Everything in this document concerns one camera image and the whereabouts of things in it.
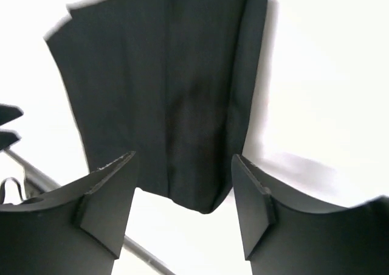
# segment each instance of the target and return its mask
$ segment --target black cloth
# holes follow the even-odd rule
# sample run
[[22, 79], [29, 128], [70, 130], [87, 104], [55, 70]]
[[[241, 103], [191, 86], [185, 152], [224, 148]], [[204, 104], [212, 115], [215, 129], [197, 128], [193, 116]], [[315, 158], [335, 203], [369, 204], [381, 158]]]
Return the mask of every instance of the black cloth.
[[135, 150], [139, 187], [207, 214], [232, 187], [267, 0], [105, 0], [47, 45], [90, 170]]

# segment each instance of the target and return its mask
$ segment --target white surface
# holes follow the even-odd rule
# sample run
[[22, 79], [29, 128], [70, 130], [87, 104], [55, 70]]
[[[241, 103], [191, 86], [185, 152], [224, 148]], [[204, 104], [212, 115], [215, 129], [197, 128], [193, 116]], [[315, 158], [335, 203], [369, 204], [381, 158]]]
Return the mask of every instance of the white surface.
[[[66, 16], [64, 3], [76, 1], [0, 2], [0, 101], [25, 111], [5, 128], [23, 138], [13, 149], [61, 184], [85, 175], [87, 168], [59, 72], [42, 35]], [[261, 78], [270, 82], [269, 98], [256, 92], [245, 155], [261, 164], [265, 140], [277, 151], [335, 167], [339, 172], [327, 176], [328, 183], [307, 173], [279, 178], [337, 204], [389, 193], [388, 1], [277, 2], [274, 40], [267, 36], [271, 45], [261, 55], [260, 66]], [[267, 99], [263, 131], [258, 108]], [[301, 162], [285, 154], [265, 155], [282, 166]], [[7, 176], [17, 171], [4, 158], [0, 162]], [[178, 275], [250, 274], [233, 197], [215, 213], [200, 215], [137, 190], [127, 234]]]

